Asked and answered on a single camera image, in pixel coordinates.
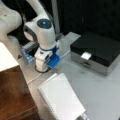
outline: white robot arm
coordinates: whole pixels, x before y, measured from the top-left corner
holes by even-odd
[[[36,69],[40,72],[45,72],[48,69],[48,61],[51,56],[55,55],[58,47],[55,41],[55,30],[40,1],[26,1],[32,6],[38,16],[25,24],[24,34],[28,40],[39,43],[40,47],[35,54]]]

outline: white table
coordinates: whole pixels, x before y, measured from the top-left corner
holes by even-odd
[[[79,35],[71,33],[62,39],[61,55],[70,49],[70,44],[78,37]],[[23,72],[27,81],[38,75],[34,70],[34,62],[29,64]],[[63,58],[55,69],[43,74],[29,85],[39,113],[45,120],[53,120],[53,118],[43,106],[37,87],[54,72],[65,73],[86,108],[90,120],[118,120],[120,117],[120,63],[109,76],[105,77],[72,61],[70,54]]]

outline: black device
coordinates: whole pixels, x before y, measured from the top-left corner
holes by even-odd
[[[107,75],[119,62],[120,42],[92,32],[86,32],[71,44],[73,60]]]

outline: black cable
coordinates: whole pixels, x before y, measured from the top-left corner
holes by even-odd
[[[45,72],[40,72],[40,71],[38,71],[38,70],[36,69],[36,65],[35,65],[35,70],[36,70],[38,73],[47,73],[48,71],[51,70],[51,68],[49,67]]]

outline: wooden floor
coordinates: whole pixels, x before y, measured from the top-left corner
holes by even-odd
[[[0,120],[38,120],[37,107],[19,66],[0,72]]]

